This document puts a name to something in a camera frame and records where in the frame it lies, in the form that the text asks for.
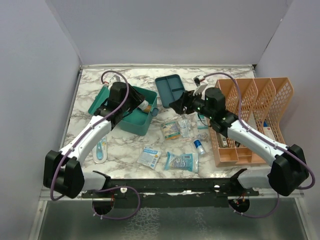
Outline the white plastic bottle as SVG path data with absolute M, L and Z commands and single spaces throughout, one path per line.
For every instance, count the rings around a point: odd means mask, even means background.
M 144 101 L 138 106 L 138 108 L 139 108 L 140 110 L 143 110 L 143 109 L 145 109 L 148 105 L 149 105 L 149 102 L 146 101 L 146 100 L 144 100 Z

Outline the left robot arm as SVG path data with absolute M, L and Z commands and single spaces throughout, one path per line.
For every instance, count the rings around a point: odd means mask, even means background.
M 49 151 L 44 160 L 43 185 L 62 196 L 74 199 L 82 191 L 93 190 L 106 197 L 111 190 L 107 176 L 97 171 L 83 172 L 82 164 L 99 141 L 145 101 L 145 96 L 130 84 L 115 82 L 108 97 L 95 110 L 90 122 L 68 145 L 59 151 Z

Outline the teal medicine box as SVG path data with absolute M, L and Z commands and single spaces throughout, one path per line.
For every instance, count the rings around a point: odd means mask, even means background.
M 106 116 L 118 107 L 127 92 L 124 82 L 116 82 L 115 86 L 102 87 L 88 109 L 92 116 Z M 121 130 L 146 135 L 153 117 L 158 114 L 157 93 L 137 86 L 129 86 L 128 97 L 123 106 L 107 120 L 112 127 Z

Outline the brown bottle orange cap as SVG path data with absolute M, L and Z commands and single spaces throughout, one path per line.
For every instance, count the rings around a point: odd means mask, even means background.
M 153 107 L 152 107 L 152 105 L 148 105 L 145 109 L 143 109 L 142 111 L 144 112 L 144 113 L 147 113 L 147 114 L 149 114 L 151 111 L 153 110 Z

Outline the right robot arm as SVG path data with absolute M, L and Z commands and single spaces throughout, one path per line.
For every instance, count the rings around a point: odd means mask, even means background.
M 227 110 L 225 96 L 219 88 L 208 88 L 205 96 L 185 91 L 169 107 L 179 115 L 196 112 L 205 116 L 214 131 L 244 145 L 269 165 L 269 169 L 245 169 L 235 174 L 236 179 L 230 182 L 229 189 L 236 196 L 247 189 L 265 188 L 287 197 L 310 175 L 304 152 L 298 145 L 287 146 L 251 128 Z

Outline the small bottle blue label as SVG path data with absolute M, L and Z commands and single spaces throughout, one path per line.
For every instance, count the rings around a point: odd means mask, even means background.
M 201 143 L 201 141 L 199 139 L 195 139 L 193 141 L 193 144 L 194 144 L 198 154 L 204 155 L 206 153 L 206 151 L 205 151 L 205 149 L 204 149 L 204 147 L 203 147 L 203 145 L 202 145 L 202 143 Z

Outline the black handled scissors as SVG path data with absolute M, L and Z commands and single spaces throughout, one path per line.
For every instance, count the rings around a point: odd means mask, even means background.
M 185 111 L 183 112 L 181 117 L 182 117 L 182 119 L 188 119 L 189 118 Z

